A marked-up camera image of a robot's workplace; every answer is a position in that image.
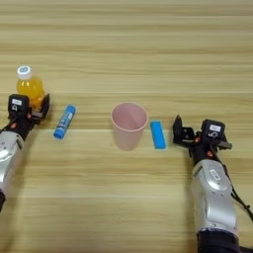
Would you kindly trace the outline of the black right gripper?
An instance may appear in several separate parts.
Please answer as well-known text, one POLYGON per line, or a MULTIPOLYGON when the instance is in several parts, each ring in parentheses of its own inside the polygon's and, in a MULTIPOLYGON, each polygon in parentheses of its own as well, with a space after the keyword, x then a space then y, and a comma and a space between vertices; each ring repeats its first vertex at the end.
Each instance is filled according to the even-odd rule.
POLYGON ((194 132, 191 127, 182 125, 180 116, 176 117, 173 124, 173 142, 189 149, 194 164, 205 159, 218 161, 218 150, 232 148, 222 129, 220 131, 204 129, 194 132))

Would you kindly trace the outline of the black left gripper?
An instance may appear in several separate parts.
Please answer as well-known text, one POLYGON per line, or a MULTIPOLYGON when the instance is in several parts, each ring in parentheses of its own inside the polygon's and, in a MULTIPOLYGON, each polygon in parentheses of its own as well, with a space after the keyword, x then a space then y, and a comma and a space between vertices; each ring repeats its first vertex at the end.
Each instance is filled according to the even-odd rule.
POLYGON ((49 110, 50 96, 46 95, 42 100, 42 108, 40 112, 31 112, 26 115, 18 115, 17 113, 9 114, 9 123, 4 127, 5 131, 18 134, 23 140, 26 140, 30 131, 35 125, 38 125, 45 119, 49 110))

